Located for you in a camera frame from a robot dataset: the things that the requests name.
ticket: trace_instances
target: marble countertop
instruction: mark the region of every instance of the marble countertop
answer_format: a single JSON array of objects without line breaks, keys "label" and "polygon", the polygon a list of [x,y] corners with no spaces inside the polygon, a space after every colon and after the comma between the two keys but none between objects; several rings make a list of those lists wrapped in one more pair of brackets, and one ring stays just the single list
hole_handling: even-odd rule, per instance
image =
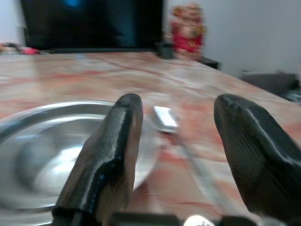
[{"label": "marble countertop", "polygon": [[[180,136],[203,173],[196,173],[177,140],[160,135],[153,172],[134,191],[128,211],[251,216],[244,206],[215,128],[213,105],[224,93],[266,108],[301,144],[301,107],[198,62],[162,60],[153,53],[0,56],[0,118],[54,102],[116,101],[141,96],[146,114],[154,105],[175,110]],[[218,197],[208,194],[211,181]]]}]

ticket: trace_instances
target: ganesha idol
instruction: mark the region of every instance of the ganesha idol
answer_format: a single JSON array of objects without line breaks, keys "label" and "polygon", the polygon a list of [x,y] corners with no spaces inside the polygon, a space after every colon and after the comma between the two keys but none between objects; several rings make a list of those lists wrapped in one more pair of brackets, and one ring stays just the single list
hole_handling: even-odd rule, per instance
[{"label": "ganesha idol", "polygon": [[174,48],[179,58],[200,60],[201,47],[206,29],[201,9],[196,3],[173,9],[175,18],[171,22]]}]

